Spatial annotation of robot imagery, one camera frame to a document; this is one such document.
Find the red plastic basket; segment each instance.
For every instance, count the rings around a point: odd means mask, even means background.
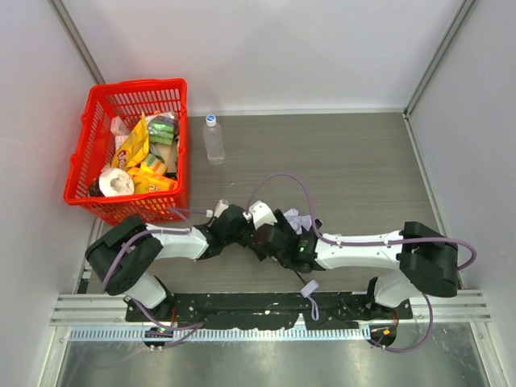
[[[177,152],[177,186],[174,190],[119,196],[89,198],[87,190],[102,167],[114,155],[111,119],[117,115],[133,128],[141,112],[174,111],[179,114],[179,147]],[[186,81],[184,79],[127,81],[115,85],[98,85],[89,92],[81,117],[82,129],[77,150],[70,158],[70,170],[64,201],[82,206],[111,225],[128,215],[138,214],[146,222],[178,220],[168,207],[188,208],[189,203],[189,128],[186,114]]]

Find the robotic arm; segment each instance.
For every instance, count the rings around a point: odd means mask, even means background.
[[[280,210],[272,211],[263,202],[256,202],[247,212],[224,200],[219,201],[208,223],[189,232],[146,224],[137,215],[126,218],[86,251],[86,259],[101,279],[123,244],[145,230],[150,231],[149,235],[138,239],[128,250],[109,279],[106,291],[110,295],[124,293],[149,310],[159,310],[162,304],[166,308],[165,300],[170,295],[157,278],[146,272],[154,260],[205,260],[233,243],[250,248],[259,260],[270,257],[284,268],[300,273],[346,266],[392,269],[390,274],[369,282],[367,307],[393,309],[421,293],[436,297],[457,294],[455,244],[388,243],[441,236],[421,223],[408,222],[403,230],[382,235],[323,234],[320,239],[313,229],[297,235]]]

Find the gray floor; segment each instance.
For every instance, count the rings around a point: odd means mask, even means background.
[[[396,347],[427,329],[401,325]],[[383,352],[360,341],[185,343],[138,353],[142,343],[70,343],[59,386],[395,386],[489,385],[469,324],[436,324],[410,354]],[[134,357],[121,360],[131,354]]]
[[[227,159],[206,160],[204,119],[190,120],[191,208],[213,208],[220,198],[244,206],[266,176],[289,172],[309,187],[322,231],[372,235],[418,220],[436,229],[427,192],[401,114],[319,114],[220,117]],[[277,178],[258,198],[273,209],[307,214],[294,181]],[[192,217],[197,223],[201,217]],[[298,291],[300,282],[271,260],[259,262],[240,247],[201,262],[161,260],[151,273],[174,292]],[[337,268],[307,274],[321,290],[364,290],[381,270]],[[99,291],[92,278],[89,293]]]

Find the bottle cap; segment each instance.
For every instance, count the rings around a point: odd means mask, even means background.
[[[209,127],[214,127],[216,123],[217,118],[214,115],[210,114],[206,116],[206,125],[208,125]]]

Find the white wall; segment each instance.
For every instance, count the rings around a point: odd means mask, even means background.
[[[482,0],[414,113],[451,235],[478,248],[466,283],[516,359],[516,2]]]
[[[107,82],[183,77],[190,114],[406,107],[460,0],[65,0]]]
[[[93,222],[62,199],[92,81],[45,1],[3,4],[0,52],[0,375],[34,386]]]

